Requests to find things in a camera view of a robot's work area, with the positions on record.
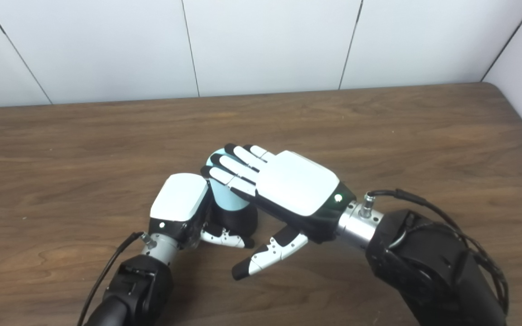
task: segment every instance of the silver cylindrical connector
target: silver cylindrical connector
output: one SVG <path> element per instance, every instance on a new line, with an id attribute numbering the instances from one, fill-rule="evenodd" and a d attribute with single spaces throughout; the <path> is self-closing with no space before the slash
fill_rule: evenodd
<path id="1" fill-rule="evenodd" d="M 364 217 L 364 219 L 369 219 L 372 216 L 372 207 L 375 200 L 375 197 L 369 196 L 367 193 L 364 195 L 364 203 L 358 211 L 361 217 Z"/>
<path id="2" fill-rule="evenodd" d="M 351 202 L 338 221 L 336 233 L 353 246 L 365 250 L 384 215 L 370 206 L 365 209 L 369 217 L 362 217 L 362 207 L 363 204 Z"/>
<path id="3" fill-rule="evenodd" d="M 159 235 L 158 233 L 153 233 L 149 236 L 149 239 L 153 241 L 155 245 L 150 248 L 149 245 L 146 244 L 142 250 L 142 254 L 146 254 L 147 256 L 160 260 L 166 265 L 170 265 L 176 253 L 180 250 L 178 242 L 167 235 Z"/>
<path id="4" fill-rule="evenodd" d="M 149 249 L 152 249 L 156 246 L 156 241 L 152 240 L 150 235 L 146 232 L 144 232 L 143 235 L 140 236 L 140 239 L 143 243 L 145 243 L 146 247 Z"/>

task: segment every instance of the cable connector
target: cable connector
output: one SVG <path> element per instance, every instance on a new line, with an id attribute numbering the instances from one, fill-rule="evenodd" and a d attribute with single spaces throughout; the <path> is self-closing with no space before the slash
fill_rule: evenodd
<path id="1" fill-rule="evenodd" d="M 146 232 L 143 232 L 142 235 L 140 236 L 140 239 L 142 240 L 143 243 L 145 243 L 146 247 L 150 249 L 153 249 L 156 247 L 157 243 L 156 241 L 154 241 L 150 235 Z"/>
<path id="2" fill-rule="evenodd" d="M 373 202 L 376 200 L 375 196 L 370 196 L 368 193 L 364 195 L 364 202 L 358 212 L 358 216 L 364 219 L 369 219 L 372 216 Z"/>

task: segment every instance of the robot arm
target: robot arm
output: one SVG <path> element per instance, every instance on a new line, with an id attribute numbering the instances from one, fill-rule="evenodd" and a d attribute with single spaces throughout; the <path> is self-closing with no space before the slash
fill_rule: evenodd
<path id="1" fill-rule="evenodd" d="M 83 323 L 87 305 L 107 269 L 134 240 L 144 243 L 141 254 L 120 264 L 102 302 L 87 326 L 151 326 L 164 308 L 173 288 L 170 264 L 179 250 L 195 248 L 199 241 L 238 248 L 252 248 L 253 241 L 210 221 L 212 192 L 207 181 L 190 173 L 171 175 L 158 193 L 151 210 L 148 233 L 133 233 L 108 262 L 78 322 Z"/>
<path id="2" fill-rule="evenodd" d="M 233 144 L 224 150 L 230 156 L 213 155 L 214 166 L 203 167 L 203 177 L 288 225 L 233 268 L 235 279 L 282 260 L 307 240 L 339 237 L 364 250 L 375 276 L 400 292 L 422 326 L 505 324 L 508 291 L 501 270 L 480 244 L 423 198 L 401 190 L 369 192 L 360 204 L 334 173 L 293 152 L 273 155 Z M 447 223 L 408 210 L 384 215 L 372 209 L 375 196 L 388 195 L 429 207 Z M 497 296 L 479 266 L 493 275 Z"/>

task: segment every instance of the light blue object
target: light blue object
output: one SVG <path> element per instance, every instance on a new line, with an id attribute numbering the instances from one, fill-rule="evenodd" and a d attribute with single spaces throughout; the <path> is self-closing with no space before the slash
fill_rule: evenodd
<path id="1" fill-rule="evenodd" d="M 227 154 L 224 149 L 220 149 L 218 151 L 215 151 L 213 154 L 223 154 L 229 157 L 232 157 L 234 159 L 237 159 L 236 157 Z M 214 167 L 215 164 L 211 162 L 211 157 L 207 159 L 207 165 L 210 167 Z M 211 182 L 211 189 L 213 190 L 213 196 L 215 197 L 215 202 L 217 205 L 226 210 L 226 211 L 238 211 L 240 209 L 245 208 L 247 205 L 249 205 L 248 201 L 245 201 L 241 199 L 239 196 L 231 192 L 229 188 L 224 186 L 223 184 L 220 184 L 217 180 L 210 179 Z"/>

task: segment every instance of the wood grain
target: wood grain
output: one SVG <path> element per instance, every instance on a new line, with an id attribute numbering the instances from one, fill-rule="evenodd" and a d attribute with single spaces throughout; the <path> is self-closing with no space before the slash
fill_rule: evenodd
<path id="1" fill-rule="evenodd" d="M 522 325 L 522 120 L 495 87 L 473 83 L 0 108 L 0 326 L 74 325 L 116 245 L 146 229 L 164 180 L 198 173 L 227 142 L 294 150 L 359 196 L 392 187 L 425 196 L 499 262 L 509 325 Z M 261 215 L 253 237 L 279 228 Z M 231 266 L 249 253 L 182 252 L 159 324 L 416 325 L 343 243 L 310 244 L 233 281 Z"/>

